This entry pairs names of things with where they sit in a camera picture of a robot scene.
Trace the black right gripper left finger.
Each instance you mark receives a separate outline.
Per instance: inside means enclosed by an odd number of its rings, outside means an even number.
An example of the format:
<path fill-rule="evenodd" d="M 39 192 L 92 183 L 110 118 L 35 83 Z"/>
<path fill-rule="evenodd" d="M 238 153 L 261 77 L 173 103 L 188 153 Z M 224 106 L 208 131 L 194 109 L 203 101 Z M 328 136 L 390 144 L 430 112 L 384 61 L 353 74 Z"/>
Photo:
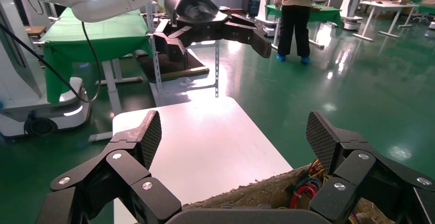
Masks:
<path fill-rule="evenodd" d="M 182 205 L 149 170 L 161 139 L 160 114 L 151 110 L 99 155 L 55 178 L 37 223 L 89 223 L 115 199 L 139 223 L 166 223 Z"/>

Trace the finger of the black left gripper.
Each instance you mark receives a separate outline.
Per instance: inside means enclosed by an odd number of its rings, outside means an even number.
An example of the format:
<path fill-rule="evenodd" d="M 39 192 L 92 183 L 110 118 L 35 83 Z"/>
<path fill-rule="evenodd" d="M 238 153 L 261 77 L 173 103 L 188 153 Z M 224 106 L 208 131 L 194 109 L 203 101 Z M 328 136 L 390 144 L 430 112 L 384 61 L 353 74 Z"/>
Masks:
<path fill-rule="evenodd" d="M 155 49 L 165 54 L 171 62 L 187 63 L 185 43 L 190 26 L 179 28 L 170 19 L 162 19 L 153 32 Z"/>
<path fill-rule="evenodd" d="M 271 55 L 271 42 L 266 32 L 255 21 L 239 14 L 229 14 L 222 27 L 222 37 L 226 40 L 247 44 L 262 58 Z"/>

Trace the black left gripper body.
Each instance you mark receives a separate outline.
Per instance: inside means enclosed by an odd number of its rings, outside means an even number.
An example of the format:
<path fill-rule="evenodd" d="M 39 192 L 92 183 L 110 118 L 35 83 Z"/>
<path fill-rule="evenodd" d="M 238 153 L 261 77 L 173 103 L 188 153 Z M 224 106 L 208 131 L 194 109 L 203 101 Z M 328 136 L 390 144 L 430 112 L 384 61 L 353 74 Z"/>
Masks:
<path fill-rule="evenodd" d="M 185 45 L 223 39 L 222 27 L 228 15 L 211 0 L 164 0 L 164 5 L 174 26 L 190 26 Z"/>

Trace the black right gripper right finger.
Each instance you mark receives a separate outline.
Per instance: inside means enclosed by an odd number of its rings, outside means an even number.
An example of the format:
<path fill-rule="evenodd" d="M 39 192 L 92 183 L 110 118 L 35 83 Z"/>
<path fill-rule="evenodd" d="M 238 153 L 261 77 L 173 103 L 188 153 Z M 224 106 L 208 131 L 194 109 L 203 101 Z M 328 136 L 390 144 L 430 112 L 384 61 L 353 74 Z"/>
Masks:
<path fill-rule="evenodd" d="M 306 138 L 329 179 L 310 202 L 330 223 L 344 223 L 360 199 L 396 223 L 434 223 L 434 179 L 380 154 L 359 133 L 333 126 L 319 111 Z"/>

